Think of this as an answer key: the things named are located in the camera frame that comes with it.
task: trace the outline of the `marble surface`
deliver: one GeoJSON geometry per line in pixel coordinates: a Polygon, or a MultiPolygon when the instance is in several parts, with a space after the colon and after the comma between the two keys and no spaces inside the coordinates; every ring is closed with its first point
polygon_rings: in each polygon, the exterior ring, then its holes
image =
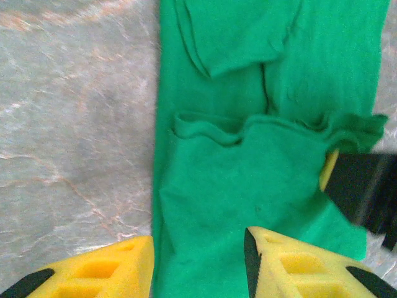
{"type": "MultiPolygon", "coordinates": [[[[149,234],[158,3],[0,1],[0,292],[44,264],[149,234]]],[[[379,151],[397,151],[397,2],[379,151]]],[[[397,286],[397,258],[365,260],[397,286]]]]}

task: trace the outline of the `green t-shirt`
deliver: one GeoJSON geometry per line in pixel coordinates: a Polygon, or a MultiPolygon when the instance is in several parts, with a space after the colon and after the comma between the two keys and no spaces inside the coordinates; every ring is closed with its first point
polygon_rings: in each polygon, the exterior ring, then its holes
{"type": "Polygon", "coordinates": [[[154,297],[247,297],[244,229],[361,259],[319,190],[326,153],[368,152],[388,1],[162,0],[154,297]]]}

